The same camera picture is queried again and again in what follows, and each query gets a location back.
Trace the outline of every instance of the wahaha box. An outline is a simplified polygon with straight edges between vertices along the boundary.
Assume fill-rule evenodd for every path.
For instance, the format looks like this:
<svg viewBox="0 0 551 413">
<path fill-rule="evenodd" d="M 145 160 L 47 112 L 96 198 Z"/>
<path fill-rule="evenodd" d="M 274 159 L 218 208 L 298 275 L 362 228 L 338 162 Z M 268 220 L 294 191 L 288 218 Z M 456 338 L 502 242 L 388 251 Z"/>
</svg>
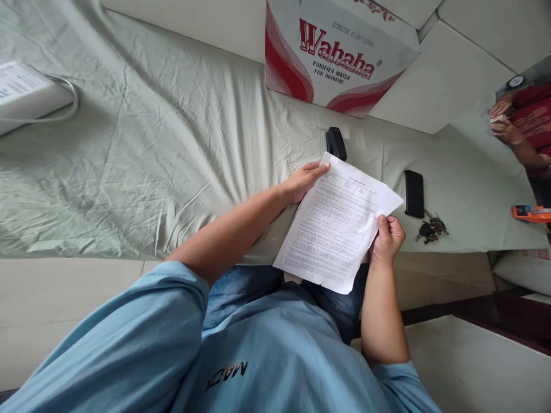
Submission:
<svg viewBox="0 0 551 413">
<path fill-rule="evenodd" d="M 415 29 L 369 0 L 267 0 L 268 89 L 363 118 L 418 54 Z"/>
</svg>

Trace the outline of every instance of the orange object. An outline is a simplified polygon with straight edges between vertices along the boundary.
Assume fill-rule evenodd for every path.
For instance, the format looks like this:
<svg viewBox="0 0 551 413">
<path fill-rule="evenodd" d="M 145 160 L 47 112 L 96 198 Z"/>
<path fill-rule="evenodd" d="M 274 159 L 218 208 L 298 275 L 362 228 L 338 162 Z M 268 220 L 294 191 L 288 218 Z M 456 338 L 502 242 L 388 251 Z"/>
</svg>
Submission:
<svg viewBox="0 0 551 413">
<path fill-rule="evenodd" d="M 537 206 L 532 209 L 530 205 L 515 205 L 513 217 L 529 223 L 551 223 L 551 208 Z"/>
</svg>

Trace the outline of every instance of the bed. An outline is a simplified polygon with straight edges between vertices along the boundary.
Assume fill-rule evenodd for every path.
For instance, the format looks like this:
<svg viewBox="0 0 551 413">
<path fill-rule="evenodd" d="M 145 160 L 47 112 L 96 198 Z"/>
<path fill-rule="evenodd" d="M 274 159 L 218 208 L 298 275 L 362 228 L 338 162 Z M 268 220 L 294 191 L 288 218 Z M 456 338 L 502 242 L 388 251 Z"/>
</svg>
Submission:
<svg viewBox="0 0 551 413">
<path fill-rule="evenodd" d="M 429 136 L 268 91 L 261 64 L 98 0 L 6 0 L 0 36 L 2 59 L 64 76 L 82 97 L 70 121 L 0 137 L 0 258 L 162 259 L 320 159 L 330 126 L 349 163 L 398 193 L 405 169 L 425 176 L 426 206 L 451 235 L 416 243 L 420 222 L 399 210 L 404 251 L 545 246 L 542 228 L 510 217 L 511 203 L 533 203 L 526 174 L 514 159 L 513 172 L 488 159 L 458 128 Z M 243 263 L 272 263 L 295 211 L 285 209 Z"/>
</svg>

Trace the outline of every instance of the jeans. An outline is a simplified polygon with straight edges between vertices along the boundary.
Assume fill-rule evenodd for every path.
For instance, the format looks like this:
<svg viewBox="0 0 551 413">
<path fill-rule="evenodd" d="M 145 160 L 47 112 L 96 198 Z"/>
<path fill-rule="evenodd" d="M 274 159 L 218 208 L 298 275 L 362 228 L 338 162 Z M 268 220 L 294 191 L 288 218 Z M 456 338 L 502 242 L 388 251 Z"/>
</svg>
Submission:
<svg viewBox="0 0 551 413">
<path fill-rule="evenodd" d="M 338 294 L 310 281 L 303 281 L 300 289 L 305 299 L 312 300 L 325 310 L 339 328 L 345 344 L 350 344 L 358 334 L 359 316 L 363 303 L 369 264 L 362 264 L 358 269 L 352 291 Z M 234 266 L 214 283 L 208 294 L 208 306 L 203 330 L 219 325 L 239 307 L 255 301 L 265 295 L 275 293 L 284 285 L 283 271 L 272 266 Z"/>
</svg>

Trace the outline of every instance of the form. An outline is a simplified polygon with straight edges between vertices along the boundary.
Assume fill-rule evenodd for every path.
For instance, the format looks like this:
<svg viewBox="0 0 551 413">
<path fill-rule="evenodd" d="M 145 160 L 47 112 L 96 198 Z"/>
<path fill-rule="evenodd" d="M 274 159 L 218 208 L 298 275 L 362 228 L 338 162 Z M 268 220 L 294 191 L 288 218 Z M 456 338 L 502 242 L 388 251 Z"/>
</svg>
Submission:
<svg viewBox="0 0 551 413">
<path fill-rule="evenodd" d="M 302 200 L 274 267 L 348 294 L 377 234 L 377 216 L 389 215 L 403 199 L 327 152 L 326 162 L 331 169 Z"/>
</svg>

